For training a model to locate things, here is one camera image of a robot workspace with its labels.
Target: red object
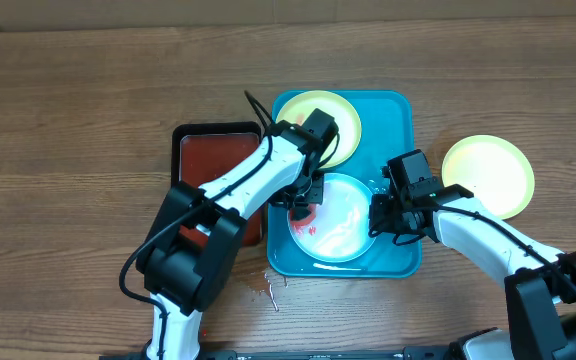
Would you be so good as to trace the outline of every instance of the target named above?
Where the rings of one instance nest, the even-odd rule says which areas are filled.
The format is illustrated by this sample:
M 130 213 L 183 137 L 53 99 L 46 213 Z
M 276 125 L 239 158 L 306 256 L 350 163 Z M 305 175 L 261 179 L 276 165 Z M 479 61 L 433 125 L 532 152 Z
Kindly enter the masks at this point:
M 181 139 L 181 180 L 199 187 L 215 180 L 239 165 L 259 147 L 256 134 L 188 135 Z M 261 213 L 257 210 L 248 219 L 243 246 L 254 246 L 261 241 Z M 181 228 L 181 234 L 204 247 L 208 237 L 195 229 Z
M 301 219 L 301 220 L 290 220 L 290 225 L 294 226 L 294 227 L 299 227 L 299 226 L 306 226 L 308 224 L 310 224 L 313 220 L 315 220 L 315 217 L 317 216 L 317 205 L 316 204 L 310 204 L 308 205 L 308 210 L 310 211 L 310 215 L 306 216 L 305 218 Z

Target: cardboard box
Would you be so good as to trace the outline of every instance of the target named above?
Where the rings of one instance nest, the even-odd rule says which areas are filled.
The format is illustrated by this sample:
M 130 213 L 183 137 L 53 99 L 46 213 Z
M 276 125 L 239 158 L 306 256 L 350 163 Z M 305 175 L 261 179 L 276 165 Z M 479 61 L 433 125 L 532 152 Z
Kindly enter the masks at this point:
M 0 0 L 0 31 L 576 16 L 576 0 Z

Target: wood grain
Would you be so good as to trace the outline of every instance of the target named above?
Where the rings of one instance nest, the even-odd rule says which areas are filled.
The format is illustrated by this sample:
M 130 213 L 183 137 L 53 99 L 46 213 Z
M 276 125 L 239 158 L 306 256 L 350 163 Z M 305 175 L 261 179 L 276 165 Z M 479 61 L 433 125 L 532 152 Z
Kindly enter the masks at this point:
M 172 130 L 251 119 L 243 89 L 294 88 L 401 92 L 435 171 L 465 136 L 510 140 L 537 182 L 511 223 L 576 249 L 576 18 L 1 33 L 0 359 L 139 349 L 151 309 L 117 274 L 166 192 Z M 430 243 L 408 279 L 287 284 L 263 245 L 242 250 L 206 346 L 387 349 L 507 324 L 503 292 Z

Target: plastic tray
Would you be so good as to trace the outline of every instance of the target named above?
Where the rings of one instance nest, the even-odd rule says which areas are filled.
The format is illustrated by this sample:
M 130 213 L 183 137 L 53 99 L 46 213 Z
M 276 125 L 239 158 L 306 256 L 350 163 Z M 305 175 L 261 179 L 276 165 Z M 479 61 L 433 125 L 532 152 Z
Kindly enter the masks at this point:
M 281 107 L 304 90 L 281 94 L 273 105 L 273 118 Z M 386 161 L 415 148 L 412 110 L 401 94 L 388 90 L 332 91 L 346 98 L 361 118 L 362 135 L 357 150 L 340 165 L 326 172 L 350 175 L 373 193 L 386 191 L 381 175 Z M 406 246 L 392 244 L 393 235 L 382 234 L 360 257 L 342 263 L 325 263 L 308 256 L 293 240 L 286 209 L 268 209 L 268 261 L 286 276 L 404 278 L 421 265 L 421 242 Z

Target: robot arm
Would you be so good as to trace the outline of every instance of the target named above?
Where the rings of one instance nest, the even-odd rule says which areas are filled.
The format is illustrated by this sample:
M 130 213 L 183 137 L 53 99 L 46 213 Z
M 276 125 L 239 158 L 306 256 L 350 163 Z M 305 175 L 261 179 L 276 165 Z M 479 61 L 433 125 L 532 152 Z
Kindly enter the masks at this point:
M 506 292 L 510 333 L 491 329 L 461 339 L 451 344 L 455 359 L 576 359 L 576 313 L 559 317 L 554 307 L 576 302 L 576 252 L 530 239 L 459 185 L 444 188 L 420 150 L 388 161 L 383 174 L 389 194 L 373 196 L 371 234 L 428 236 L 465 255 Z
M 150 297 L 168 313 L 162 317 L 155 308 L 148 359 L 197 357 L 202 312 L 225 285 L 247 219 L 276 193 L 280 194 L 277 203 L 286 206 L 305 209 L 308 203 L 321 203 L 322 191 L 309 192 L 321 188 L 315 183 L 323 182 L 323 177 L 315 170 L 338 131 L 334 119 L 320 110 L 313 111 L 301 126 L 285 121 L 273 124 L 259 148 L 227 174 L 199 189 L 182 182 L 168 192 L 147 237 L 148 241 L 157 236 L 157 241 L 137 258 Z M 184 215 L 188 219 L 182 226 L 196 227 L 208 235 L 203 249 L 180 235 L 178 227 L 162 234 Z M 166 331 L 160 341 L 162 326 Z
M 541 244 L 497 218 L 477 198 L 460 198 L 446 203 L 445 206 L 479 213 L 492 219 L 552 263 L 557 262 L 559 260 L 557 255 L 562 254 L 561 250 Z M 541 262 L 526 256 L 525 251 L 504 234 L 484 222 L 443 210 L 434 212 L 432 216 L 437 240 L 465 255 L 501 288 L 504 288 L 504 279 L 519 269 L 543 267 Z

